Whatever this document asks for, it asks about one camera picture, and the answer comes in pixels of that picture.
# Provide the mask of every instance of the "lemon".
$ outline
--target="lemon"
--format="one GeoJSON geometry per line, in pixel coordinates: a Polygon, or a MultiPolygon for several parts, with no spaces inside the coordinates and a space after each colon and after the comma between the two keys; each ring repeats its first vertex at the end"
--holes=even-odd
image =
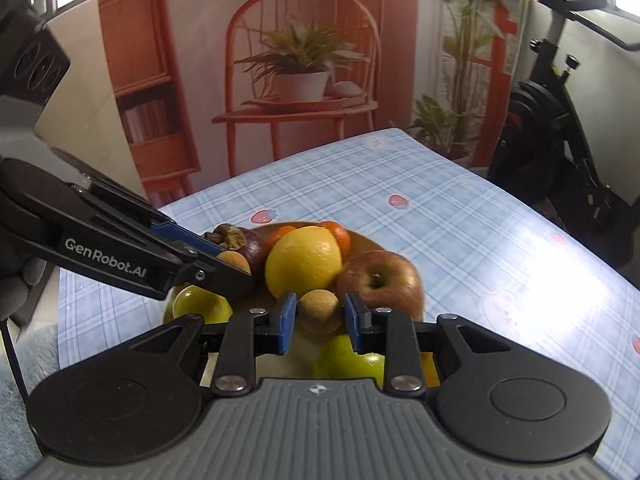
{"type": "Polygon", "coordinates": [[[207,324],[226,323],[233,312],[226,298],[195,285],[180,291],[173,308],[174,319],[185,314],[202,314],[207,324]]]}
{"type": "Polygon", "coordinates": [[[385,357],[380,354],[356,354],[348,334],[340,334],[326,343],[314,364],[318,379],[372,377],[379,388],[385,383],[385,357]]]}
{"type": "Polygon", "coordinates": [[[308,226],[284,235],[273,247],[264,279],[274,298],[292,290],[298,297],[327,288],[342,269],[340,247],[329,229],[308,226]]]}

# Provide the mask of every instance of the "tangerine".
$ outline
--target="tangerine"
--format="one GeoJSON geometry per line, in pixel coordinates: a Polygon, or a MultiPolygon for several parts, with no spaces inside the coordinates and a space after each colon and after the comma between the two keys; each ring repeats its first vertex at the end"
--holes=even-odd
{"type": "Polygon", "coordinates": [[[295,230],[296,228],[291,225],[283,225],[281,228],[271,233],[266,239],[267,247],[269,248],[269,250],[271,251],[271,249],[273,249],[273,246],[277,244],[284,235],[289,234],[290,232],[295,230]]]}
{"type": "Polygon", "coordinates": [[[351,236],[347,229],[332,220],[320,222],[320,225],[331,231],[335,241],[338,242],[338,247],[340,247],[340,254],[343,258],[347,257],[351,251],[351,236]]]}

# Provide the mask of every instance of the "screw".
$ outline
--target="screw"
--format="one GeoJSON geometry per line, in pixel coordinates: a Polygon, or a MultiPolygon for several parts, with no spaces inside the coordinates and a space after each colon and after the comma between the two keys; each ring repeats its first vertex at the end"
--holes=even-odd
{"type": "Polygon", "coordinates": [[[391,379],[391,387],[399,392],[414,392],[422,387],[422,381],[412,375],[398,375],[391,379]]]}
{"type": "Polygon", "coordinates": [[[223,375],[216,379],[216,388],[223,392],[241,392],[246,387],[246,380],[239,375],[223,375]]]}

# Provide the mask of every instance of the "green apple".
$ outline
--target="green apple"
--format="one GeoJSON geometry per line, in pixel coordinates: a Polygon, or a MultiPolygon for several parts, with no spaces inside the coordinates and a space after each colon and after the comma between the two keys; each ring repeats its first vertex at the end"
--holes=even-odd
{"type": "Polygon", "coordinates": [[[340,334],[319,351],[314,365],[318,379],[348,379],[372,377],[382,388],[385,375],[385,357],[380,354],[359,355],[351,348],[348,334],[340,334]]]}
{"type": "Polygon", "coordinates": [[[207,324],[226,323],[233,312],[225,298],[195,285],[180,291],[173,307],[174,319],[184,314],[202,314],[207,324]]]}

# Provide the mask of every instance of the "tablecloth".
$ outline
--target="tablecloth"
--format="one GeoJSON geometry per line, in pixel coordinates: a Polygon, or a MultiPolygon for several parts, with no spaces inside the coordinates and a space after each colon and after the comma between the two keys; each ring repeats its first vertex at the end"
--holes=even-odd
{"type": "MultiPolygon", "coordinates": [[[[401,130],[290,156],[163,209],[197,233],[226,221],[333,219],[420,270],[426,320],[455,312],[595,379],[613,419],[597,462],[640,473],[640,292],[555,225],[401,130]]],[[[60,365],[160,325],[162,304],[60,273],[60,365]]]]}

